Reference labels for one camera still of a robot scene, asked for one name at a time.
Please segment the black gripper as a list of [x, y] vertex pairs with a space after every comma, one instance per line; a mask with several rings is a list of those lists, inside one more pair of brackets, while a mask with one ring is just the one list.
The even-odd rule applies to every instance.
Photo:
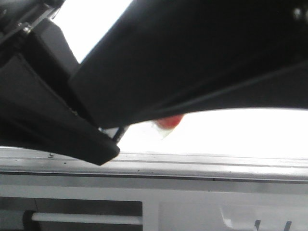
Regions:
[[69, 79], [78, 66], [67, 40], [52, 20], [63, 0], [2, 0], [0, 2], [0, 75], [16, 69], [22, 55], [44, 78]]

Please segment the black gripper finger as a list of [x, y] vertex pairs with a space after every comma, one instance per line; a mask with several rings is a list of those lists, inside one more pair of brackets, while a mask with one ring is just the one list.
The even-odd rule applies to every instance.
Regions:
[[115, 142], [74, 114], [20, 54], [0, 69], [0, 143], [95, 165], [119, 154]]
[[135, 0], [69, 86], [99, 127], [308, 107], [305, 0]]

